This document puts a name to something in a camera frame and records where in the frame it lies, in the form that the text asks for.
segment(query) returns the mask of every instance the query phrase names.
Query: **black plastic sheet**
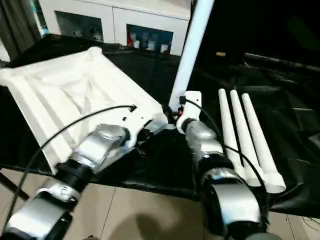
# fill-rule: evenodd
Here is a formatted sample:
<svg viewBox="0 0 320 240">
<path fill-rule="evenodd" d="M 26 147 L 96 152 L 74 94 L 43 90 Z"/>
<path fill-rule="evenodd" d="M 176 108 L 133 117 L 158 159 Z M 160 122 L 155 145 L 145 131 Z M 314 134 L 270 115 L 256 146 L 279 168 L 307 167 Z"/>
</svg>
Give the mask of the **black plastic sheet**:
<svg viewBox="0 0 320 240">
<path fill-rule="evenodd" d="M 12 62 L 18 67 L 84 51 L 99 45 L 105 55 L 158 102 L 167 105 L 179 57 L 119 50 L 118 45 L 48 35 Z M 197 65 L 188 90 L 202 92 L 202 105 L 221 127 L 218 90 L 249 93 L 278 171 L 287 190 L 270 196 L 276 212 L 320 217 L 319 75 L 214 61 Z M 37 149 L 24 117 L 6 87 L 0 88 L 0 167 L 23 170 Z M 200 119 L 208 126 L 204 115 Z M 41 155 L 32 172 L 50 175 Z M 95 182 L 198 200 L 193 163 L 184 136 L 165 130 L 104 171 Z"/>
</svg>

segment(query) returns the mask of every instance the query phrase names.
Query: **robotic arm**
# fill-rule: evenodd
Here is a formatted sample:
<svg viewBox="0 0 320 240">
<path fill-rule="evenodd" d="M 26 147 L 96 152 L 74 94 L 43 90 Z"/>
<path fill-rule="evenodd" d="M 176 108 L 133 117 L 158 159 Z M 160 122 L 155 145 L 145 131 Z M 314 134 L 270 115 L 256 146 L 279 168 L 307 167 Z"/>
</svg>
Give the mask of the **robotic arm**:
<svg viewBox="0 0 320 240">
<path fill-rule="evenodd" d="M 201 106 L 200 92 L 187 91 L 185 97 Z M 264 230 L 256 197 L 225 157 L 216 133 L 199 121 L 199 115 L 200 110 L 186 102 L 177 129 L 185 134 L 191 149 L 207 229 L 235 240 L 281 240 Z"/>
<path fill-rule="evenodd" d="M 114 162 L 119 149 L 130 139 L 129 131 L 118 125 L 100 124 L 59 163 L 54 178 L 48 178 L 9 220 L 3 240 L 60 240 L 71 222 L 70 212 L 94 175 Z"/>
</svg>

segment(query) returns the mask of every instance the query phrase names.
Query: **curtain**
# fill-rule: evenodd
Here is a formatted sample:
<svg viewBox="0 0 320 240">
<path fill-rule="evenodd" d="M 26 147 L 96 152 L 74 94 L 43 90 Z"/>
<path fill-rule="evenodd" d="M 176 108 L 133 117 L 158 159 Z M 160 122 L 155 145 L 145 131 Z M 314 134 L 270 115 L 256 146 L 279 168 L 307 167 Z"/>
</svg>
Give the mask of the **curtain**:
<svg viewBox="0 0 320 240">
<path fill-rule="evenodd" d="M 0 38 L 11 60 L 41 38 L 29 1 L 0 0 Z"/>
</svg>

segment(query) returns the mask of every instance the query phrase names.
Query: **tiled floor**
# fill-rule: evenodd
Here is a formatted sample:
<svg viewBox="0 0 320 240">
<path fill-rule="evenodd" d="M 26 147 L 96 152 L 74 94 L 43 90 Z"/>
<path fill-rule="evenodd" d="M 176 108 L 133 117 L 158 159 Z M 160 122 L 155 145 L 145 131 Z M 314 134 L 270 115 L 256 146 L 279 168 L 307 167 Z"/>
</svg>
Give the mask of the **tiled floor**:
<svg viewBox="0 0 320 240">
<path fill-rule="evenodd" d="M 15 183 L 22 175 L 6 169 L 1 172 Z M 31 174 L 23 190 L 32 195 L 45 178 Z M 0 185 L 1 229 L 11 197 L 12 193 Z M 73 216 L 66 240 L 82 240 L 90 235 L 101 240 L 222 239 L 210 235 L 203 228 L 198 202 L 132 189 L 90 184 Z M 269 220 L 269 231 L 283 240 L 320 240 L 320 233 L 304 224 L 299 216 L 270 213 Z M 315 222 L 306 220 L 318 228 Z"/>
</svg>

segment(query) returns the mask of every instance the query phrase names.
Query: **white pole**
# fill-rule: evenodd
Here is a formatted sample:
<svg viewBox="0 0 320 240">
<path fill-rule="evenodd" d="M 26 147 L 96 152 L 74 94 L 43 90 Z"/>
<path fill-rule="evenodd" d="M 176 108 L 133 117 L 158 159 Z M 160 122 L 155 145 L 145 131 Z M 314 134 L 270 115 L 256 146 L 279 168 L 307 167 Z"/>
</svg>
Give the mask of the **white pole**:
<svg viewBox="0 0 320 240">
<path fill-rule="evenodd" d="M 282 193 L 286 190 L 286 184 L 282 175 L 277 170 L 251 99 L 249 95 L 245 93 L 242 95 L 242 100 L 256 154 L 264 172 L 266 190 L 271 194 Z"/>
<path fill-rule="evenodd" d="M 261 176 L 261 178 L 264 180 L 265 178 L 264 173 L 261 167 L 259 166 L 254 144 L 250 136 L 250 132 L 246 123 L 245 115 L 242 110 L 237 91 L 232 90 L 230 92 L 230 96 L 231 96 L 235 125 L 238 133 L 238 137 L 239 137 L 241 151 L 251 161 L 251 163 L 253 164 L 253 166 L 256 168 L 259 175 Z M 255 172 L 251 169 L 250 165 L 245 160 L 243 160 L 243 165 L 244 165 L 246 182 L 252 187 L 260 186 L 261 184 L 259 183 L 259 180 Z"/>
<path fill-rule="evenodd" d="M 214 2 L 215 0 L 198 0 L 196 2 L 169 101 L 169 107 L 173 112 L 178 111 L 179 97 L 183 96 L 187 90 Z"/>
<path fill-rule="evenodd" d="M 219 103 L 220 103 L 220 112 L 221 112 L 221 121 L 222 121 L 222 131 L 223 131 L 223 141 L 227 146 L 238 150 L 236 135 L 234 125 L 232 123 L 228 99 L 226 91 L 220 89 L 219 93 Z M 245 169 L 241 164 L 241 159 L 238 153 L 232 151 L 231 149 L 226 149 L 227 157 L 233 163 L 234 170 L 236 173 L 243 179 L 246 179 Z"/>
</svg>

